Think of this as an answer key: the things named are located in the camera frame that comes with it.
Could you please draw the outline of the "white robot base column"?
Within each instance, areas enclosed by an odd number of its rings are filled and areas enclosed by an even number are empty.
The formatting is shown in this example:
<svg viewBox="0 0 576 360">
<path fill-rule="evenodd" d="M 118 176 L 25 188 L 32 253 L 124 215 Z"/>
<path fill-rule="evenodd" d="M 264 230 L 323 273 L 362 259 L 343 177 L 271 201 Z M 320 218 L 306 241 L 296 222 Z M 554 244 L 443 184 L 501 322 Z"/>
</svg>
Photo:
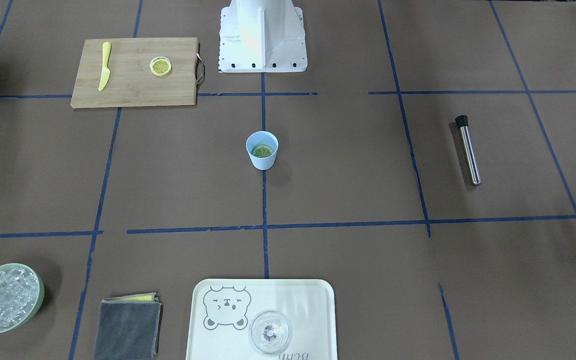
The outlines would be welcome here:
<svg viewBox="0 0 576 360">
<path fill-rule="evenodd" d="M 308 68 L 303 12 L 291 0 L 233 0 L 221 9 L 221 73 L 300 73 Z"/>
</svg>

